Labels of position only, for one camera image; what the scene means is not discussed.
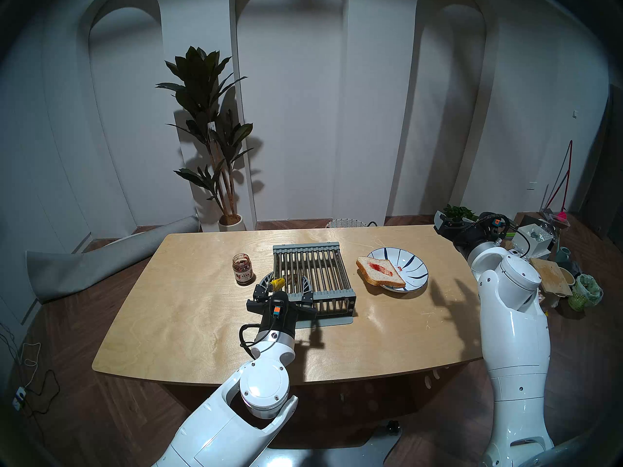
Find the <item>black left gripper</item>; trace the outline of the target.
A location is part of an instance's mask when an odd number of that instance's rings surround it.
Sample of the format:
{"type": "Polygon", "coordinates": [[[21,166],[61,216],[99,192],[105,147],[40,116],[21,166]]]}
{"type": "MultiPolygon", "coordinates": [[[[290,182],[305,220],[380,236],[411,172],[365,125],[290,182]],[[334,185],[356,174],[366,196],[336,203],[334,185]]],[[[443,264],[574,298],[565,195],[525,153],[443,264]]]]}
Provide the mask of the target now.
{"type": "Polygon", "coordinates": [[[268,340],[272,332],[295,338],[296,323],[302,319],[314,319],[317,310],[313,304],[313,285],[305,276],[301,277],[301,294],[298,300],[290,300],[283,290],[275,291],[272,285],[274,272],[268,273],[253,292],[253,299],[247,300],[247,310],[262,316],[256,336],[257,340],[268,340]]]}

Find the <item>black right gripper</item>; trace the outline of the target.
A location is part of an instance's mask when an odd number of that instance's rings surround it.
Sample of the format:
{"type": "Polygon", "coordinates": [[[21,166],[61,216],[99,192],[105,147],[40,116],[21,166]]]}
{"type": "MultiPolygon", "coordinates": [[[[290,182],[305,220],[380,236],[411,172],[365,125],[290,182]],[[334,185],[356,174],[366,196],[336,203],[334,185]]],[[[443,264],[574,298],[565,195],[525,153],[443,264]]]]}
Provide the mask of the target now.
{"type": "Polygon", "coordinates": [[[434,230],[460,253],[472,253],[481,246],[485,249],[498,246],[502,235],[497,229],[501,226],[502,215],[491,212],[481,213],[475,220],[454,220],[442,211],[434,216],[434,230]]]}

